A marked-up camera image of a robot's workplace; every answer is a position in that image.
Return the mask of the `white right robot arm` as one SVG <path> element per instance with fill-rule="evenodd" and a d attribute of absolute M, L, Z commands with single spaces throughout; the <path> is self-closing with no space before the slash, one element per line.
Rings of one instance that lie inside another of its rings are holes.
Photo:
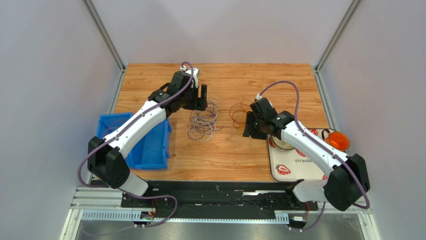
<path fill-rule="evenodd" d="M 365 159 L 348 155 L 316 137 L 296 116 L 288 111 L 278 113 L 267 98 L 249 105 L 244 137 L 265 140 L 276 137 L 301 151 L 326 175 L 326 179 L 299 179 L 289 194 L 299 202 L 326 202 L 339 211 L 354 206 L 370 208 L 367 192 L 370 181 Z"/>

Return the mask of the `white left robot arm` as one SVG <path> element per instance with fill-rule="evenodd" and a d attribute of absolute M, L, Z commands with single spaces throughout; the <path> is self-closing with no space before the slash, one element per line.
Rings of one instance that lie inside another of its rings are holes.
<path fill-rule="evenodd" d="M 175 72 L 171 82 L 152 92 L 140 110 L 104 138 L 88 143 L 87 170 L 112 189 L 142 197 L 149 184 L 131 172 L 126 157 L 138 142 L 172 113 L 183 108 L 203 111 L 207 107 L 207 85 L 199 85 L 198 68 Z"/>

